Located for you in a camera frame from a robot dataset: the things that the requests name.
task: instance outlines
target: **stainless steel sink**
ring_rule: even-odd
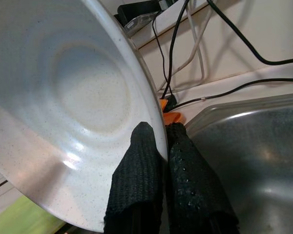
[[[219,104],[186,125],[241,234],[293,234],[293,94]]]

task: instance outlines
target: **orange object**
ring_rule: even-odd
[[[166,99],[160,100],[162,111],[165,109],[165,106],[167,105],[167,103],[168,103],[168,100]],[[185,123],[184,116],[179,112],[163,113],[163,118],[164,118],[165,125],[170,125],[172,123],[182,123],[182,124]]]

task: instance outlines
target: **white bowl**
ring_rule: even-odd
[[[55,216],[102,231],[139,122],[167,158],[141,62],[97,0],[0,0],[0,172]]]

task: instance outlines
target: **metal surface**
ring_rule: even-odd
[[[293,94],[215,105],[186,126],[241,234],[293,234]]]

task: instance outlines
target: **green object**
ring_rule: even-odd
[[[54,234],[64,224],[25,196],[0,214],[0,234]]]

